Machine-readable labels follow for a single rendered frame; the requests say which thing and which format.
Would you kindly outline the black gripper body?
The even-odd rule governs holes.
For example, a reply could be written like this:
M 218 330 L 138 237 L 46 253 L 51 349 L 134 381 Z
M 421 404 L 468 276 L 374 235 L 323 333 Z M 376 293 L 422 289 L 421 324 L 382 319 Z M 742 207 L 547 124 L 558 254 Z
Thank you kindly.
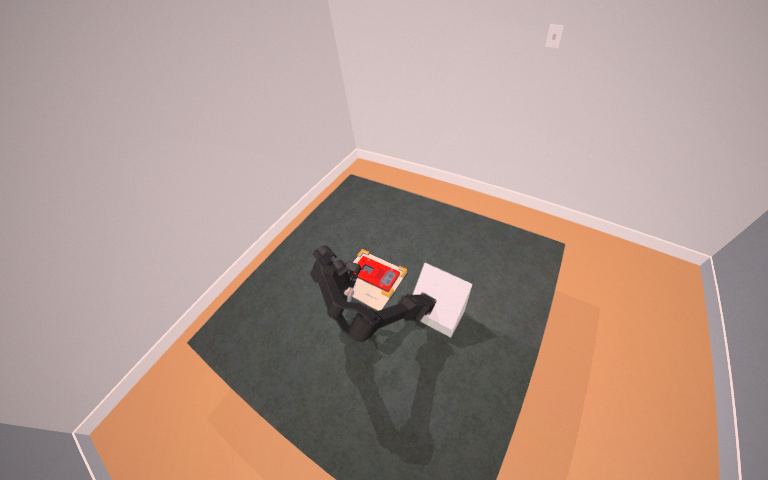
M 344 295 L 344 291 L 348 290 L 348 288 L 349 288 L 349 286 L 350 286 L 350 284 L 351 284 L 351 282 L 353 280 L 353 277 L 355 275 L 354 273 L 356 273 L 356 275 L 359 275 L 359 273 L 361 271 L 361 266 L 359 264 L 357 264 L 357 263 L 354 263 L 354 262 L 350 262 L 350 261 L 346 262 L 345 267 L 348 270 L 346 277 L 344 279 L 342 279 L 342 280 L 339 280 L 339 281 L 335 280 L 335 283 L 336 283 L 340 293 L 342 294 L 343 298 L 345 296 Z

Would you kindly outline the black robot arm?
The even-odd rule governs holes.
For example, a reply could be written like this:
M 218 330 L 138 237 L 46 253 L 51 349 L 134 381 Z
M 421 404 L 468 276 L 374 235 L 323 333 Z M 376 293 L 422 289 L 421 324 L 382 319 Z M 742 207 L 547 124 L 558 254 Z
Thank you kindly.
M 436 304 L 437 300 L 425 292 L 402 296 L 396 305 L 378 311 L 361 303 L 347 302 L 335 283 L 335 280 L 342 280 L 347 275 L 344 262 L 336 259 L 337 256 L 326 245 L 315 250 L 313 256 L 317 260 L 310 275 L 320 286 L 327 314 L 337 322 L 344 334 L 356 341 L 364 342 L 379 328 L 402 319 L 419 323 L 423 316 L 431 314 Z M 345 309 L 357 312 L 351 326 L 342 315 Z

